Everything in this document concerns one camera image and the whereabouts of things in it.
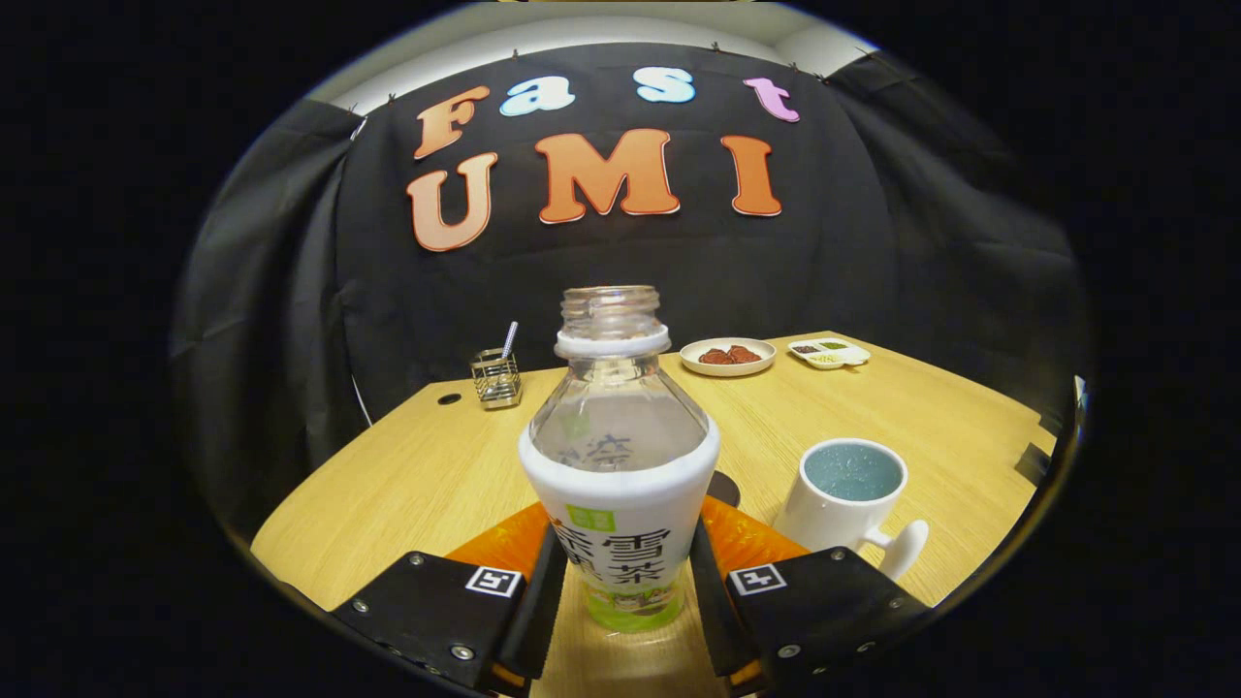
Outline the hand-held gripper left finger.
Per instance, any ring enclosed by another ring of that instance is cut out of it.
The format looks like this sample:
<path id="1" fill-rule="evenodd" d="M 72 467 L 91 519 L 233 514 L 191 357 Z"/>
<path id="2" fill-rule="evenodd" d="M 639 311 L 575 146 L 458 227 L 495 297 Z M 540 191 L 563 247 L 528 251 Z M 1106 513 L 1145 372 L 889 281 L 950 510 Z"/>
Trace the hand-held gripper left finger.
<path id="1" fill-rule="evenodd" d="M 553 641 L 567 556 L 535 503 L 444 555 L 406 551 L 333 609 L 395 658 L 472 694 L 527 694 Z"/>

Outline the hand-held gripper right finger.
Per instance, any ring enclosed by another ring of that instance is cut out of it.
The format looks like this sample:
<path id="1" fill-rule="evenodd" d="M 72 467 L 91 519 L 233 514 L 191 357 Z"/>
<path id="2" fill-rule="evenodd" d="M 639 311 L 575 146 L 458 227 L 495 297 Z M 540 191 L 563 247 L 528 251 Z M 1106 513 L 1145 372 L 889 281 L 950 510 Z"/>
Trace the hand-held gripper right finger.
<path id="1" fill-rule="evenodd" d="M 812 697 L 932 610 L 846 546 L 807 551 L 706 496 L 688 556 L 714 674 L 731 697 Z"/>

